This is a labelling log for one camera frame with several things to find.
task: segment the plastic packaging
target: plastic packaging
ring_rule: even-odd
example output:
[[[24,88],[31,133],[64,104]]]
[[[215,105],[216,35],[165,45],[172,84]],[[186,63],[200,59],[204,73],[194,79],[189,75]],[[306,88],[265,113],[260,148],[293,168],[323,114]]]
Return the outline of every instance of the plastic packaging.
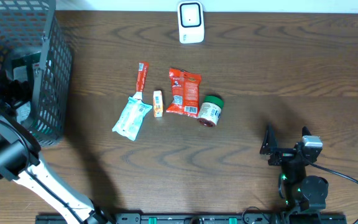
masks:
[[[128,103],[122,111],[119,120],[112,128],[113,132],[135,141],[137,133],[142,126],[143,118],[153,108],[142,102],[143,89],[149,69],[149,63],[140,62],[137,72],[136,93],[133,97],[128,98]]]
[[[198,86],[201,83],[201,75],[170,68],[169,77],[173,102],[167,108],[167,113],[185,114],[197,118]]]
[[[223,100],[216,96],[206,96],[201,105],[197,120],[207,127],[215,127],[218,124],[223,109]]]
[[[116,131],[118,134],[135,141],[137,133],[142,126],[143,118],[151,109],[151,105],[129,97],[128,103],[124,111],[122,111],[116,125],[112,128],[112,131]]]
[[[162,92],[161,90],[156,90],[153,92],[153,110],[154,110],[154,117],[161,118],[162,113],[164,111],[164,105],[162,103]]]

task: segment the wooden table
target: wooden table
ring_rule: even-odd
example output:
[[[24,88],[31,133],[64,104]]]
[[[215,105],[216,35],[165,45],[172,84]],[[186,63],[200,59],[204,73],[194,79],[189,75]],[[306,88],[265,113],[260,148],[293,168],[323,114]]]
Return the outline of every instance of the wooden table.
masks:
[[[241,212],[285,206],[279,167],[259,155],[271,121],[292,147],[307,125],[321,136],[317,164],[358,179],[358,15],[205,13],[205,40],[182,45],[174,12],[57,12],[75,51],[64,140],[43,151],[75,189],[114,212]],[[149,113],[132,142],[111,128],[135,92],[137,63],[150,63],[144,101],[163,90],[168,69],[202,74],[200,97],[220,94],[215,128]],[[329,181],[327,212],[358,217],[358,185]],[[29,190],[0,180],[0,223],[55,213]]]

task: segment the barcode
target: barcode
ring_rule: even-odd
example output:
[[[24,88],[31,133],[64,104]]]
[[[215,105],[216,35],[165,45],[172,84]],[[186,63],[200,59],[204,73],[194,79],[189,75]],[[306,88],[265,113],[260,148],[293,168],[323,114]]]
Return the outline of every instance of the barcode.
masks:
[[[185,112],[196,114],[197,113],[197,107],[185,106]]]

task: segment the red stick package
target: red stick package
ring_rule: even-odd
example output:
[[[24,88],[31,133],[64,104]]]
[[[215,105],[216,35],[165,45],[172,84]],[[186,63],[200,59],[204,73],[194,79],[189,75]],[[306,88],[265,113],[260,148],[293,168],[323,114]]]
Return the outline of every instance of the red stick package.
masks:
[[[197,118],[199,111],[198,86],[201,83],[201,75],[170,68],[169,77],[171,78],[173,102],[167,112]]]

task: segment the black cable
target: black cable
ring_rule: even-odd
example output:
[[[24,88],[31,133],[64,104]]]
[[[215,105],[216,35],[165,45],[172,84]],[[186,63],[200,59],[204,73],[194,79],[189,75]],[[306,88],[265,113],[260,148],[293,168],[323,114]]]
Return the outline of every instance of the black cable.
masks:
[[[43,188],[48,194],[50,194],[50,196],[52,196],[55,200],[57,200],[58,202],[60,202],[65,208],[67,208],[67,210],[74,216],[74,218],[78,221],[78,223],[83,223],[81,218],[74,212],[74,210],[68,206],[67,203],[65,203],[60,197],[58,197],[55,193],[53,193],[47,186],[45,186],[35,175],[31,174],[27,168],[29,167],[30,164],[30,149],[29,146],[27,145],[26,141],[24,140],[23,135],[18,132],[16,129],[14,129],[11,125],[7,124],[5,121],[0,120],[0,124],[7,127],[8,129],[10,129],[13,133],[15,133],[15,135],[19,138],[19,141],[22,143],[22,145],[25,147],[26,151],[27,151],[27,161],[26,161],[26,165],[25,165],[25,169],[24,171],[26,172],[26,174],[28,174],[32,179],[34,179],[36,181],[37,184],[39,184],[41,186],[41,188]]]
[[[241,215],[241,220],[244,222],[244,223],[247,223],[245,220],[244,220],[244,216],[246,215],[247,211],[251,208],[255,208],[255,209],[258,209],[260,211],[260,209],[258,207],[255,207],[255,206],[250,206],[248,207],[247,209],[244,210],[244,212],[242,213]],[[270,219],[268,219],[265,214],[263,214],[262,212],[260,213],[263,215],[263,217],[266,219],[266,221],[268,221],[270,223]]]
[[[342,174],[340,172],[337,172],[335,170],[331,170],[331,169],[328,169],[328,168],[325,168],[325,167],[322,167],[322,166],[319,166],[319,165],[316,165],[316,164],[313,164],[312,162],[310,162],[304,155],[303,155],[303,152],[300,153],[302,159],[304,159],[309,165],[317,168],[317,169],[321,169],[323,171],[326,171],[326,172],[329,172],[331,174],[335,174],[335,175],[338,175],[340,177],[343,177],[347,180],[350,180],[351,182],[354,182],[356,184],[358,184],[358,180],[356,180],[355,178],[352,178],[352,177],[349,177],[348,175],[345,175],[345,174]]]
[[[47,186],[45,186],[35,175],[31,174],[29,171],[25,170],[25,172],[31,177],[33,178],[37,184],[39,184],[41,186],[41,188],[43,188],[48,194],[50,194],[50,196],[52,196],[55,200],[57,200],[58,202],[60,202],[65,208],[67,208],[67,210],[74,216],[74,218],[78,221],[78,223],[83,223],[81,218],[77,215],[77,213],[74,212],[74,210],[68,206],[67,203],[65,203],[60,197],[58,197],[57,195],[55,195],[55,193],[53,193],[51,190],[49,190],[49,188]]]

